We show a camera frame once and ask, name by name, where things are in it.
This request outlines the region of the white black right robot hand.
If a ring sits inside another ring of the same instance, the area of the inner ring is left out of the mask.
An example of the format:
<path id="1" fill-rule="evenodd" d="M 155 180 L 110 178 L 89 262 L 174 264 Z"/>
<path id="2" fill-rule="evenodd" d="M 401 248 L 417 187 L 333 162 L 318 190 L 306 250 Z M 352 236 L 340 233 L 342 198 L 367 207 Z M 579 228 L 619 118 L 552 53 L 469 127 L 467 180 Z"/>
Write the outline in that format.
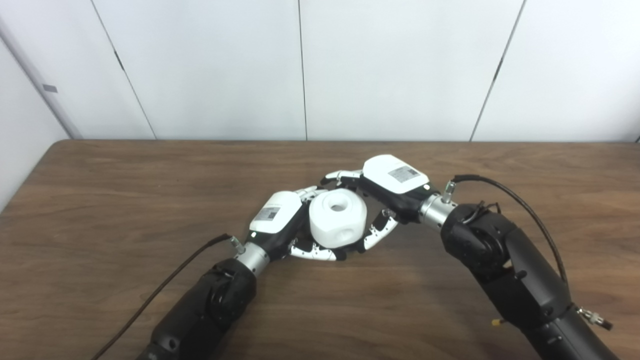
<path id="1" fill-rule="evenodd" d="M 338 189 L 361 192 L 382 204 L 374 221 L 352 246 L 361 254 L 377 245 L 398 224 L 422 223 L 425 203 L 439 194 L 425 173 L 391 154 L 366 160 L 361 170 L 338 170 L 320 180 L 322 186 L 333 182 Z"/>

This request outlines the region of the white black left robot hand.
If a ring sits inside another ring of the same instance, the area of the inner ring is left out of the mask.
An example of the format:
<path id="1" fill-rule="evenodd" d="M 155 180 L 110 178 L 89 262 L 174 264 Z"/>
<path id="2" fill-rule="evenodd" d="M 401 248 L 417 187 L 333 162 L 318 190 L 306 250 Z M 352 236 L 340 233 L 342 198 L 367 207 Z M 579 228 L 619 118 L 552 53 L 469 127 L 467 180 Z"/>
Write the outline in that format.
<path id="1" fill-rule="evenodd" d="M 326 192 L 324 187 L 310 186 L 272 194 L 250 221 L 246 245 L 258 246 L 268 262 L 288 256 L 329 262 L 345 261 L 346 251 L 320 245 L 311 234 L 311 202 Z"/>

